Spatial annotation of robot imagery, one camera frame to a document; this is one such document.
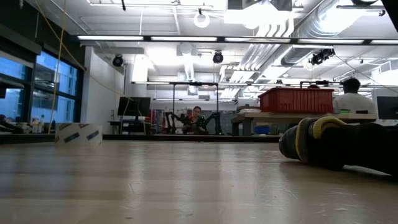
security camera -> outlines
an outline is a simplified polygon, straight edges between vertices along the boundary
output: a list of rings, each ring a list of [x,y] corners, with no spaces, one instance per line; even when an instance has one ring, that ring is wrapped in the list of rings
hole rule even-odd
[[[115,55],[112,64],[115,67],[121,67],[123,64],[123,56],[122,55]]]
[[[221,63],[221,62],[223,62],[223,60],[224,60],[223,54],[222,54],[220,51],[217,51],[217,52],[214,54],[213,62],[214,62],[214,63]]]

white column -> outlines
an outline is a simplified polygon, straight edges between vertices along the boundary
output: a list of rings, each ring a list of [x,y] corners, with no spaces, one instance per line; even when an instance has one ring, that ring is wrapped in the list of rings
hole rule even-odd
[[[126,82],[124,94],[131,97],[146,97],[147,85],[131,82],[146,82],[148,79],[148,64],[145,55],[136,55],[133,64],[126,66]]]

table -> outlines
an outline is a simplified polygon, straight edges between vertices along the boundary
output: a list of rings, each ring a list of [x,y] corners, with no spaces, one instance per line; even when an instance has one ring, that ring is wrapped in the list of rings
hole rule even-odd
[[[239,124],[243,125],[243,136],[252,135],[252,123],[299,123],[304,118],[336,117],[346,123],[363,123],[377,120],[376,114],[310,114],[310,113],[243,113],[231,119],[232,135],[239,136]]]
[[[108,121],[110,123],[110,125],[112,126],[112,134],[122,134],[122,132],[120,132],[120,121]],[[123,120],[123,124],[134,124],[136,121],[134,119],[124,119]],[[144,132],[144,127],[142,125],[142,120],[138,121],[138,127],[130,127],[130,126],[123,126],[123,131],[128,131],[128,133],[130,134],[131,132]],[[145,122],[145,130],[146,130],[146,135],[150,135],[150,126],[151,124],[148,122]]]

computer monitor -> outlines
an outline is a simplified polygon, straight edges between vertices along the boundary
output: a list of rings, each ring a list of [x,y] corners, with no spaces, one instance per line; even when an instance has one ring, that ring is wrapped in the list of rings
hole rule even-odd
[[[398,119],[398,97],[378,96],[379,119]]]
[[[149,116],[149,108],[150,97],[120,97],[118,116]]]

workbench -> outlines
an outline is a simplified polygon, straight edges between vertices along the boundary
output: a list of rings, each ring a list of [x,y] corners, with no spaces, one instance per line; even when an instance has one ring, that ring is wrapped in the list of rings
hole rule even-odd
[[[243,125],[243,136],[252,136],[252,124],[257,123],[299,123],[304,118],[336,117],[346,123],[364,123],[377,120],[376,114],[311,114],[311,113],[243,113],[231,119],[232,135],[239,136],[239,124]]]

